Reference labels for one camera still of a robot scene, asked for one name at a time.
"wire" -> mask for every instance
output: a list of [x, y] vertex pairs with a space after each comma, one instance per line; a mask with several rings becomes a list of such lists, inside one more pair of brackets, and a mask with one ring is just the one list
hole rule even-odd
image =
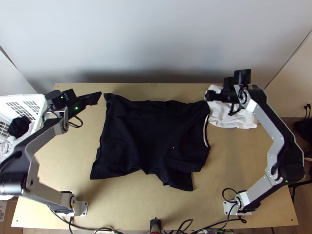
[[73, 231], [71, 230], [71, 222], [73, 221], [73, 219], [74, 219], [74, 216], [72, 216], [72, 217], [69, 219], [69, 224], [68, 224], [69, 232], [70, 232], [71, 234], [73, 234]]
[[275, 74], [275, 76], [273, 76], [273, 78], [268, 82], [268, 84], [264, 87], [264, 89], [266, 89], [269, 84], [274, 80], [275, 77], [277, 77], [277, 75], [280, 73], [280, 71], [285, 67], [285, 65], [288, 63], [288, 61], [295, 55], [295, 53], [297, 53], [297, 51], [300, 49], [300, 47], [303, 45], [303, 43], [305, 42], [305, 40], [309, 37], [310, 33], [312, 32], [312, 29], [309, 31], [309, 33], [305, 36], [305, 38], [303, 39], [303, 41], [299, 44], [299, 46], [296, 48], [296, 50], [293, 52], [293, 54], [287, 59], [287, 61], [283, 64], [283, 66], [279, 69], [279, 71]]
[[[229, 203], [233, 203], [233, 205], [232, 205], [232, 207], [230, 208], [229, 213], [228, 213], [228, 215], [227, 215], [227, 219], [226, 219], [226, 220], [223, 220], [223, 221], [220, 221], [220, 222], [218, 222], [218, 223], [209, 225], [209, 226], [204, 227], [204, 228], [202, 228], [202, 229], [195, 230], [195, 231], [192, 232], [191, 234], [196, 234], [196, 233], [198, 233], [198, 232], [200, 232], [200, 231], [204, 231], [204, 230], [221, 230], [221, 229], [225, 228], [225, 226], [227, 225], [228, 222], [231, 222], [231, 221], [238, 221], [238, 220], [239, 220], [239, 221], [241, 221], [242, 223], [247, 223], [247, 220], [243, 219], [240, 215], [238, 216], [238, 218], [230, 219], [231, 211], [233, 210], [234, 206], [237, 205], [237, 201], [229, 201], [229, 200], [227, 200], [227, 199], [224, 197], [224, 192], [227, 191], [227, 190], [232, 190], [234, 193], [237, 194], [237, 191], [235, 191], [235, 190], [232, 189], [232, 188], [225, 188], [225, 189], [223, 189], [223, 191], [222, 191], [222, 197], [223, 197], [223, 199], [224, 199], [225, 201], [229, 202]], [[224, 224], [222, 227], [220, 227], [220, 228], [211, 228], [211, 227], [213, 227], [213, 226], [215, 226], [215, 225], [218, 225], [218, 224], [221, 224], [221, 223], [225, 223], [225, 224]]]
[[101, 227], [101, 228], [91, 228], [91, 227], [81, 227], [81, 226], [78, 226], [76, 224], [72, 224], [71, 221], [74, 219], [74, 217], [71, 218], [71, 221], [66, 221], [64, 219], [62, 219], [60, 216], [58, 216], [57, 214], [55, 214], [53, 212], [53, 210], [50, 209], [50, 211], [57, 217], [59, 218], [60, 220], [62, 220], [64, 223], [67, 223], [69, 225], [69, 227], [75, 227], [75, 228], [78, 228], [78, 229], [81, 229], [81, 230], [87, 230], [87, 231], [108, 231], [108, 232], [115, 232], [116, 234], [124, 234], [123, 232], [121, 231], [117, 231], [117, 230], [114, 230], [114, 229], [111, 229], [109, 227]]
[[[229, 211], [229, 213], [228, 213], [228, 215], [227, 215], [227, 219], [226, 219], [226, 220], [221, 221], [221, 222], [218, 222], [218, 223], [215, 223], [215, 224], [212, 224], [212, 225], [207, 226], [207, 227], [204, 227], [204, 228], [202, 228], [202, 229], [196, 230], [196, 231], [194, 231], [193, 233], [198, 233], [198, 232], [200, 232], [200, 231], [204, 231], [204, 230], [206, 230], [206, 229], [211, 229], [211, 230], [220, 230], [220, 229], [225, 228], [225, 226], [227, 225], [227, 223], [228, 223], [228, 222], [229, 222], [229, 220], [230, 220], [230, 214], [231, 214], [231, 211], [233, 210], [234, 206], [236, 206], [236, 204], [237, 204], [237, 203], [235, 203], [234, 205], [232, 205], [232, 207], [231, 207], [231, 209], [230, 209], [230, 211]], [[225, 222], [225, 224], [224, 224], [222, 227], [220, 227], [220, 228], [211, 228], [211, 227], [213, 227], [213, 226], [215, 226], [215, 225], [218, 225], [218, 224], [220, 224], [220, 223], [224, 223], [224, 222]]]
[[[183, 222], [181, 223], [181, 225], [179, 226], [179, 228], [178, 228], [178, 230], [177, 230], [177, 232], [176, 232], [175, 234], [184, 233], [184, 231], [186, 231], [186, 230], [189, 228], [189, 226], [191, 226], [191, 224], [192, 224], [193, 221], [194, 221], [194, 219], [192, 219], [192, 218], [183, 221]], [[190, 223], [186, 226], [186, 228], [184, 228], [184, 229], [181, 231], [181, 228], [182, 228], [183, 225], [186, 224], [187, 222], [190, 222]]]
[[81, 128], [82, 125], [83, 125], [83, 121], [81, 120], [81, 118], [79, 118], [79, 117], [76, 116], [76, 115], [75, 115], [74, 117], [80, 121], [80, 125], [74, 124], [74, 123], [69, 122], [69, 121], [68, 121], [68, 125], [69, 125], [69, 126], [72, 126], [72, 127], [74, 127], [74, 128]]
[[305, 119], [306, 119], [307, 118], [307, 114], [308, 114], [308, 107], [304, 106], [304, 109], [305, 109]]
[[310, 114], [311, 114], [311, 104], [308, 103], [308, 104], [307, 104], [307, 107], [309, 108], [309, 115], [308, 115], [308, 119], [309, 119], [309, 118], [310, 118]]
[[229, 200], [227, 200], [227, 199], [224, 197], [224, 192], [227, 191], [227, 190], [232, 190], [234, 193], [237, 194], [237, 192], [236, 192], [234, 189], [232, 189], [232, 188], [225, 188], [225, 189], [223, 189], [223, 191], [222, 191], [222, 197], [223, 197], [223, 199], [224, 199], [225, 201], [227, 201], [228, 203], [235, 203], [235, 204], [237, 204], [236, 201], [229, 201]]
[[42, 114], [42, 116], [41, 116], [41, 118], [42, 118], [42, 123], [45, 121], [44, 115], [45, 115], [47, 112], [51, 112], [51, 113], [53, 113], [53, 114], [56, 116], [56, 118], [59, 118], [59, 116], [58, 116], [54, 111], [51, 110], [51, 106], [49, 106], [49, 107], [43, 112], [43, 114]]

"black cloth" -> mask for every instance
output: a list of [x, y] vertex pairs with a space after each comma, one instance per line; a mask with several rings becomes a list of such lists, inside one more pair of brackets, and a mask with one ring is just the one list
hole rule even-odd
[[12, 120], [7, 132], [16, 139], [20, 138], [28, 131], [30, 123], [31, 121], [26, 116], [15, 118]]
[[191, 172], [205, 165], [210, 146], [205, 101], [130, 101], [104, 94], [106, 119], [90, 179], [124, 176], [137, 170], [192, 191]]

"wooden table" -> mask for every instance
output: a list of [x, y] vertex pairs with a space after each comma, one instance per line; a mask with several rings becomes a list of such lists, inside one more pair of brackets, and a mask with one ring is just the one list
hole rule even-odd
[[[73, 88], [77, 95], [96, 91], [112, 92], [130, 100], [202, 100], [210, 84], [155, 83], [57, 83], [54, 89]], [[70, 190], [78, 199], [89, 202], [86, 217], [75, 217], [85, 227], [113, 226], [119, 230], [148, 230], [149, 221], [162, 220], [165, 230], [177, 229], [193, 218], [191, 229], [225, 220], [221, 192], [226, 187], [244, 190], [252, 186], [266, 167], [266, 153], [272, 144], [259, 124], [256, 129], [223, 129], [208, 124], [211, 146], [205, 166], [193, 173], [194, 191], [163, 186], [155, 175], [142, 171], [103, 180], [90, 180], [90, 170], [99, 146], [105, 121], [105, 101], [88, 106], [79, 114], [82, 128], [70, 128], [56, 136], [37, 154], [39, 178], [59, 191]], [[229, 222], [227, 228], [256, 228], [297, 225], [288, 187], [266, 198], [246, 224]], [[47, 206], [19, 198], [12, 226], [67, 229]]]

